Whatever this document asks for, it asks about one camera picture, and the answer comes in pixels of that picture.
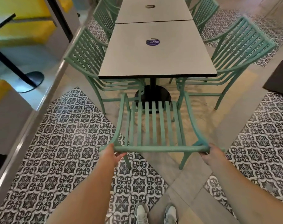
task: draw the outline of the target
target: sticker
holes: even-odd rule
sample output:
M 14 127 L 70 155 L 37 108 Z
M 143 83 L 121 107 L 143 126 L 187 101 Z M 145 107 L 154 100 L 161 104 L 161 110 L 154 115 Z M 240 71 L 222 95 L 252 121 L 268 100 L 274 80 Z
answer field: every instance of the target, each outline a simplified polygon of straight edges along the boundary
M 155 5 L 146 5 L 146 8 L 147 9 L 153 9 L 153 8 L 155 8 L 156 6 Z
M 146 44 L 149 46 L 156 46 L 160 43 L 159 39 L 156 38 L 150 38 L 146 41 Z

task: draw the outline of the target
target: person's left hand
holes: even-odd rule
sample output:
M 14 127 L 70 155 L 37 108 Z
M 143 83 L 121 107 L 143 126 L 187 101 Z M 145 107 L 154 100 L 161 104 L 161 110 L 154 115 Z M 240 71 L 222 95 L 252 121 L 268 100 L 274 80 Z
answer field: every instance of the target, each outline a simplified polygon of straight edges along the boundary
M 127 153 L 116 153 L 114 151 L 114 144 L 109 144 L 104 150 L 100 152 L 100 158 L 106 162 L 113 163 L 116 167 L 118 162 L 126 155 Z

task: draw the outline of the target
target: foot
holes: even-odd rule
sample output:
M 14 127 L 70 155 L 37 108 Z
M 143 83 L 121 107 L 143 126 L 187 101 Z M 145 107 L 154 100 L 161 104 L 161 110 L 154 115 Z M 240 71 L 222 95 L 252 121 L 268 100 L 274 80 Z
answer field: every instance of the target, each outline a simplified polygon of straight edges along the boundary
M 138 203 L 134 210 L 134 219 L 136 224 L 149 224 L 148 223 L 148 209 L 144 203 Z
M 178 215 L 175 206 L 169 203 L 165 209 L 164 224 L 177 224 Z

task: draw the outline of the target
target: gray sneaker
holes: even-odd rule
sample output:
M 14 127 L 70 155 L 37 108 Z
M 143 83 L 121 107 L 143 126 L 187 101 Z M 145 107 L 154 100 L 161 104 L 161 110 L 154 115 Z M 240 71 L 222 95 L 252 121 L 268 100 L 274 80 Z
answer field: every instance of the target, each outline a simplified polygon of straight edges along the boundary
M 166 206 L 164 214 L 164 224 L 177 224 L 178 215 L 175 206 L 172 203 L 169 203 Z
M 148 223 L 148 208 L 144 203 L 138 203 L 134 209 L 134 219 L 136 224 Z

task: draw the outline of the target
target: person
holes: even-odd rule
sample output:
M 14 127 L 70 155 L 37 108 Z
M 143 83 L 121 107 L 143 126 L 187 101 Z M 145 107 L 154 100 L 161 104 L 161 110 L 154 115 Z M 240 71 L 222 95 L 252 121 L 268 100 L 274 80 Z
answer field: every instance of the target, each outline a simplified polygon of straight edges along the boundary
M 244 177 L 217 146 L 209 146 L 209 154 L 200 155 L 217 177 L 240 223 L 283 224 L 283 202 Z M 114 168 L 124 155 L 125 153 L 115 154 L 113 144 L 109 144 L 100 153 L 91 174 L 55 208 L 46 224 L 103 224 L 110 201 Z M 134 211 L 136 224 L 148 224 L 147 213 L 147 207 L 138 203 Z M 176 208 L 169 204 L 164 224 L 177 222 Z

